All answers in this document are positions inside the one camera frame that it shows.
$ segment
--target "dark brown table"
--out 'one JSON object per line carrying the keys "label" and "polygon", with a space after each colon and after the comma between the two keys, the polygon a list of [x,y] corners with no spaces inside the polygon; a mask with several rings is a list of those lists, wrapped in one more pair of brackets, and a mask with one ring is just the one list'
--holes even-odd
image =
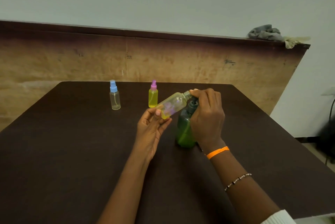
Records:
{"label": "dark brown table", "polygon": [[[150,83],[62,82],[0,133],[1,223],[94,223],[131,151]],[[159,100],[212,87],[222,138],[293,218],[335,213],[335,174],[232,85],[158,83]],[[238,223],[210,162],[174,142],[177,115],[146,174],[136,223]]]}

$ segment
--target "white sleeve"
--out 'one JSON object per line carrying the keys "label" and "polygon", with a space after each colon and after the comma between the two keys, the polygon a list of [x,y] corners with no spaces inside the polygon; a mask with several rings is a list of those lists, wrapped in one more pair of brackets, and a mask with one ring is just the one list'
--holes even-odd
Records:
{"label": "white sleeve", "polygon": [[261,224],[295,224],[295,221],[286,210],[280,210],[279,212],[272,214]]}

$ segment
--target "bottle neck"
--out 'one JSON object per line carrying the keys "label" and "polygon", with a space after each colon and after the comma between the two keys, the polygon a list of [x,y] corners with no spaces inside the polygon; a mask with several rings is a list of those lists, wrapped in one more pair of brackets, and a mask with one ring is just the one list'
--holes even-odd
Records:
{"label": "bottle neck", "polygon": [[182,95],[183,95],[184,99],[186,99],[187,101],[188,101],[190,98],[192,98],[192,95],[190,94],[189,91],[184,92]]}

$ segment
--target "plastic bottle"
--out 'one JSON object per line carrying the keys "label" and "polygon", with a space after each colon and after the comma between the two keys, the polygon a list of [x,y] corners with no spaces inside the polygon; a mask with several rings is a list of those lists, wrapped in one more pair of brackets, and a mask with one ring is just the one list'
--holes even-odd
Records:
{"label": "plastic bottle", "polygon": [[172,116],[175,112],[182,110],[187,105],[187,101],[192,97],[189,91],[184,93],[175,93],[163,100],[157,105],[157,109],[161,110],[163,119]]}
{"label": "plastic bottle", "polygon": [[197,107],[199,106],[199,100],[196,97],[192,97],[188,106],[178,116],[177,123],[177,136],[176,141],[178,145],[185,148],[191,148],[195,146],[195,141],[192,136],[192,130],[190,127],[190,119]]}
{"label": "plastic bottle", "polygon": [[111,108],[113,110],[118,110],[121,108],[120,104],[120,95],[118,92],[118,88],[116,87],[115,80],[111,80],[111,92],[109,93],[109,97],[111,98]]}
{"label": "plastic bottle", "polygon": [[151,83],[151,88],[149,90],[149,107],[154,108],[158,103],[158,90],[156,85],[156,80]]}

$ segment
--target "orange wristband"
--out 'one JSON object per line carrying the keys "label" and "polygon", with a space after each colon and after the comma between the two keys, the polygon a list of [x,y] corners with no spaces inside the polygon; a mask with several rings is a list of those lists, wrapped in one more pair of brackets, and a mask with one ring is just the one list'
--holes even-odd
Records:
{"label": "orange wristband", "polygon": [[207,158],[210,160],[213,156],[222,153],[226,150],[229,150],[228,146],[225,146],[224,148],[217,149],[215,151],[212,151],[211,153],[207,154]]}

